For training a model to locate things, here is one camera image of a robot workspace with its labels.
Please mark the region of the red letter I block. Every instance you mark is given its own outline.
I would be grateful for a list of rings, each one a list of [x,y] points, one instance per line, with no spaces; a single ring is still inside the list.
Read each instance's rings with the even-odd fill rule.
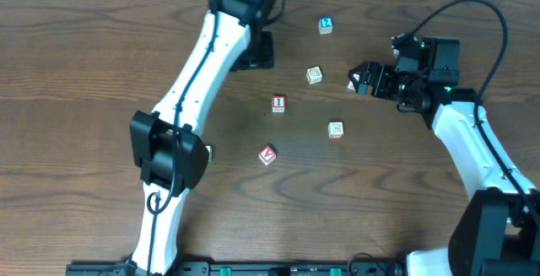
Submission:
[[[275,95],[272,100],[272,112],[284,113],[286,108],[286,97],[283,95]]]

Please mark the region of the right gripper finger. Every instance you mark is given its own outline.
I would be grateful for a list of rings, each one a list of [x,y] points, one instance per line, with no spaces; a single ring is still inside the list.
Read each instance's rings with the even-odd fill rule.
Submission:
[[[348,71],[348,77],[352,78],[355,74],[362,77],[362,75],[366,72],[369,72],[371,61],[363,61],[360,63],[360,65],[356,66],[355,68],[352,68]]]
[[[364,85],[363,85],[360,81],[356,82],[356,81],[354,80],[354,78],[351,79],[351,81],[353,81],[354,87],[355,87],[355,90],[356,90],[356,91],[354,91],[354,92],[355,92],[356,94],[362,95],[362,94],[364,93]]]

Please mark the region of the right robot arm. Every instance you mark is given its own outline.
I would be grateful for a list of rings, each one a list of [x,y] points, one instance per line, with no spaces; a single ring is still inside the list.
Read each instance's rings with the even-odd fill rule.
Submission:
[[[460,42],[399,35],[395,65],[364,61],[348,72],[359,95],[418,113],[444,144],[468,205],[448,245],[410,252],[406,275],[537,275],[539,191],[511,161],[491,129],[479,94],[459,86]]]

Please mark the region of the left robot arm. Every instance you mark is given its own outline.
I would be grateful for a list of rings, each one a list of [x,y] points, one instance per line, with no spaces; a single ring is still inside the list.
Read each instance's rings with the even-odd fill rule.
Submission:
[[[150,113],[130,122],[134,164],[145,204],[126,275],[166,275],[177,256],[177,234],[188,193],[208,166],[201,140],[210,107],[233,69],[270,68],[276,0],[208,0],[201,33],[178,78]]]

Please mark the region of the cream picture block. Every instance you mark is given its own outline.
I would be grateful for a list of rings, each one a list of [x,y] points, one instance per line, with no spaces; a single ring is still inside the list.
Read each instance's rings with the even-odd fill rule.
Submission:
[[[353,74],[353,77],[354,77],[354,80],[355,80],[356,82],[359,81],[359,75],[358,75],[357,73],[354,73],[354,74]],[[348,82],[348,87],[347,87],[347,88],[350,89],[350,90],[352,90],[352,91],[356,91],[356,90],[355,90],[355,87],[354,87],[354,83],[353,83],[353,81],[351,81],[351,80],[349,80],[349,82]]]

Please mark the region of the blue number 2 block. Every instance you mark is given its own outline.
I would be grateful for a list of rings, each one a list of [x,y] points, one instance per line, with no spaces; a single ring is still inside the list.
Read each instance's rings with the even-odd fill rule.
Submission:
[[[319,19],[318,30],[321,35],[331,34],[334,23],[331,17],[323,17]]]

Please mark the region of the snail picture block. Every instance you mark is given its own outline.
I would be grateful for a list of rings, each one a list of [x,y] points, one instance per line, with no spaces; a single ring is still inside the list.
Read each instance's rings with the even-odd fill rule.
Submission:
[[[308,68],[306,70],[306,78],[309,84],[317,84],[322,80],[322,72],[319,67]]]

